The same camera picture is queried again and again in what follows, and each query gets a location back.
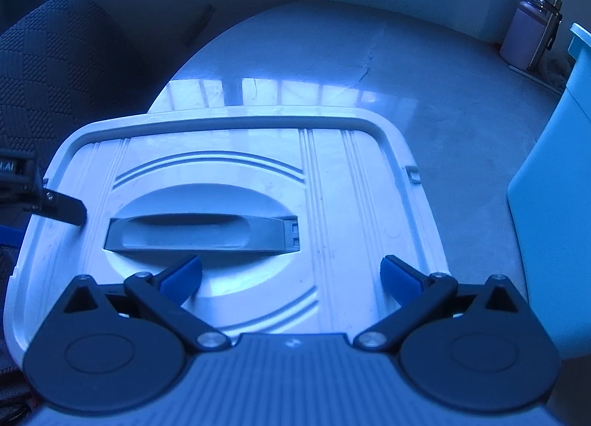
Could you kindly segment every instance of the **blue gripper pad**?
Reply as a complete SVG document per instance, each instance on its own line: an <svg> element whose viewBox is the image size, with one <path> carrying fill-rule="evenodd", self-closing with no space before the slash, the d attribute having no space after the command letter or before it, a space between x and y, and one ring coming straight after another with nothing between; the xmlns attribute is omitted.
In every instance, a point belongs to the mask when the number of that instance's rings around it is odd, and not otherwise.
<svg viewBox="0 0 591 426"><path fill-rule="evenodd" d="M429 278L396 256L386 256L379 268L383 289L404 306L417 298L428 285Z"/></svg>
<svg viewBox="0 0 591 426"><path fill-rule="evenodd" d="M185 264L167 273L165 277L154 277L159 291L177 305L181 305L193 295L203 278L203 266L199 257L191 258Z"/></svg>

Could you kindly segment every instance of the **black circular joint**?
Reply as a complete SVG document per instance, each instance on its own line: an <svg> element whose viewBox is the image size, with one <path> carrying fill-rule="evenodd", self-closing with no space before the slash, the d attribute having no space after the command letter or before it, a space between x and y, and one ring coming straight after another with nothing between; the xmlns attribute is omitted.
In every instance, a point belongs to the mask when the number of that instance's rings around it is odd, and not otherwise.
<svg viewBox="0 0 591 426"><path fill-rule="evenodd" d="M66 349L66 361L76 371L89 375L112 373L125 367L134 356L134 345L116 334L93 334L76 339Z"/></svg>
<svg viewBox="0 0 591 426"><path fill-rule="evenodd" d="M515 345L490 334L461 336L451 343L450 352L457 364L481 373L497 373L517 361Z"/></svg>
<svg viewBox="0 0 591 426"><path fill-rule="evenodd" d="M464 314L413 331L400 366L423 394L463 412L506 413L543 401L560 371L555 346L519 314Z"/></svg>
<svg viewBox="0 0 591 426"><path fill-rule="evenodd" d="M32 389L55 408L83 415L134 409L181 373L182 343L162 326L116 313L102 324L75 324L75 316L42 331L24 357Z"/></svg>

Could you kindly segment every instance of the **gray ribbed plate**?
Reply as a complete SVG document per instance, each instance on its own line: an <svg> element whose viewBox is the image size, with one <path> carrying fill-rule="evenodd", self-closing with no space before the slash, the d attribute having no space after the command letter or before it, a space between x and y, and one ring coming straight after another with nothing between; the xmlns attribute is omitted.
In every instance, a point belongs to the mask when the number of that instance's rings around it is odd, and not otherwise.
<svg viewBox="0 0 591 426"><path fill-rule="evenodd" d="M197 357L179 384L147 406L95 418L68 416L44 408L30 424L556 426L560 423L543 408L490 417L446 409L409 387L388 356L357 351L344 335L244 334L230 350Z"/></svg>

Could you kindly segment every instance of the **embossed curved lines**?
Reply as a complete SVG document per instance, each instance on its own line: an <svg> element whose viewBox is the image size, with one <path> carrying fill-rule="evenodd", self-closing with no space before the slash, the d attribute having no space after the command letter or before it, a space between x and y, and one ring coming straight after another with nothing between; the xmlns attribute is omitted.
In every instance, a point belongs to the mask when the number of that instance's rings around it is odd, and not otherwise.
<svg viewBox="0 0 591 426"><path fill-rule="evenodd" d="M272 333L279 328L287 329L299 323L302 317L308 316L317 309L317 289L313 286L299 298L276 309L272 313L245 321L244 323L232 324L219 327L218 329L229 337L238 336L240 333Z"/></svg>
<svg viewBox="0 0 591 426"><path fill-rule="evenodd" d="M199 163L199 162L229 162L235 164L247 164L248 166L260 167L271 172L278 173L293 181L304 183L304 172L290 164L259 156L257 154L238 153L235 151L199 151L191 153L174 154L161 157L153 161L133 167L115 178L113 189L119 188L129 181L137 179L149 172L177 164Z"/></svg>

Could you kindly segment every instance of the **metal pivot screw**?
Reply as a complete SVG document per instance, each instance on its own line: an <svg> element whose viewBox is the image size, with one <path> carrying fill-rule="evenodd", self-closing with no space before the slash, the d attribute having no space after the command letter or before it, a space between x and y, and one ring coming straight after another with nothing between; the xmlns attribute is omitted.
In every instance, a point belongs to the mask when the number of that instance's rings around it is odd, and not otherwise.
<svg viewBox="0 0 591 426"><path fill-rule="evenodd" d="M387 338L377 331L368 331L367 333L361 334L358 341L363 347L377 348L386 344Z"/></svg>
<svg viewBox="0 0 591 426"><path fill-rule="evenodd" d="M217 331L208 331L197 336L197 342L201 347L214 349L226 342L226 336Z"/></svg>

